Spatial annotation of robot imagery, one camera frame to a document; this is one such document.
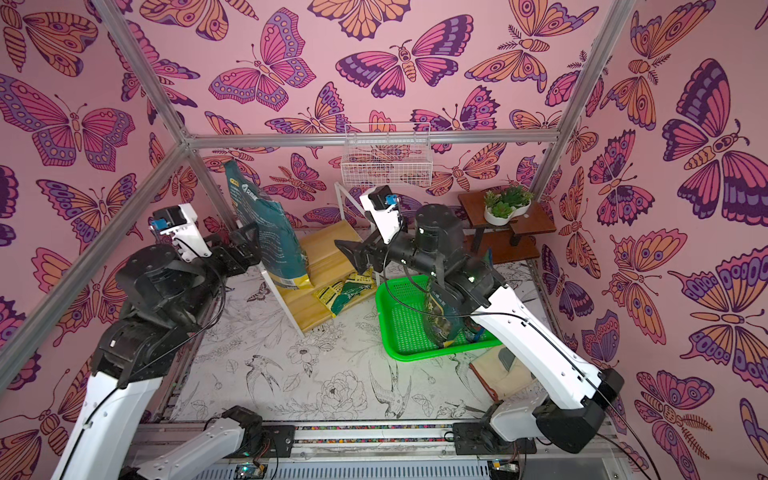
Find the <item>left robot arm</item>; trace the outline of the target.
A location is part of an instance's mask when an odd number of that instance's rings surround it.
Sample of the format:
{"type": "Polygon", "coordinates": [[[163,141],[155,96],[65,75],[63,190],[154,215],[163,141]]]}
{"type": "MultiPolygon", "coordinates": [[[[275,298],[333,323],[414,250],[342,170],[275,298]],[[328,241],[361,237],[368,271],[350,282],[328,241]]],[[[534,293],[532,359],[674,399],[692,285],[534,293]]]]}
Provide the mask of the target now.
{"type": "Polygon", "coordinates": [[[127,300],[92,357],[85,401],[56,479],[192,479],[228,457],[276,463],[290,457],[291,427],[268,426],[257,413],[234,406],[170,452],[125,465],[145,409],[177,352],[220,319],[227,279],[261,259],[254,223],[231,232],[226,243],[216,235],[174,235],[174,245],[145,247],[118,272],[127,300]]]}

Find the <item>dark green fertilizer bag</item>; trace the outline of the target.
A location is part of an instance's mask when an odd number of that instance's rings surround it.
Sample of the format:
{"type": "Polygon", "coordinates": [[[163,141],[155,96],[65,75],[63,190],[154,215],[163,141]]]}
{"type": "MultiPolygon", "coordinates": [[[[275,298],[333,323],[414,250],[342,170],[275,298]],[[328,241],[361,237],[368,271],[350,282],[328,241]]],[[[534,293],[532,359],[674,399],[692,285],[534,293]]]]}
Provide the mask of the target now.
{"type": "Polygon", "coordinates": [[[273,282],[291,290],[312,288],[308,257],[282,205],[247,178],[235,160],[227,161],[224,171],[239,220],[257,226],[261,262],[273,282]]]}

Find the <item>blue green fertilizer bag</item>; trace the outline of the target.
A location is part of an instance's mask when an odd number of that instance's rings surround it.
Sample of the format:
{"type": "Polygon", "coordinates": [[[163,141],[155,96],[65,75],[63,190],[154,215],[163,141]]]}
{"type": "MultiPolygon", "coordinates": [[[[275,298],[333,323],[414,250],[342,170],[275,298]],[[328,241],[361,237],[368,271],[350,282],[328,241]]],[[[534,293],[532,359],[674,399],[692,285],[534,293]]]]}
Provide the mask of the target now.
{"type": "Polygon", "coordinates": [[[468,320],[465,323],[464,336],[467,342],[471,344],[494,339],[494,336],[489,333],[485,327],[472,320],[468,320]]]}

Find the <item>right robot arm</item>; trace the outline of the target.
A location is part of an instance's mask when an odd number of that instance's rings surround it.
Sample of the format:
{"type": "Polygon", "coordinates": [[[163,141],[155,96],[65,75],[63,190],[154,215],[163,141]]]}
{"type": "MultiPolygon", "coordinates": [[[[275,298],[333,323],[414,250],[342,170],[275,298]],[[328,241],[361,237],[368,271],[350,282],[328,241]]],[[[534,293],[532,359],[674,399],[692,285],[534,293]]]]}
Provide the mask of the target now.
{"type": "Polygon", "coordinates": [[[453,319],[471,320],[489,331],[544,388],[540,400],[505,400],[490,409],[481,422],[481,437],[505,443],[544,437],[565,452],[581,452],[597,436],[623,377],[573,352],[495,268],[470,255],[461,222],[450,208],[428,204],[419,209],[413,234],[394,204],[373,205],[367,214],[376,229],[365,241],[335,243],[357,272],[384,273],[389,263],[397,262],[428,276],[436,283],[435,293],[455,308],[453,319]]]}

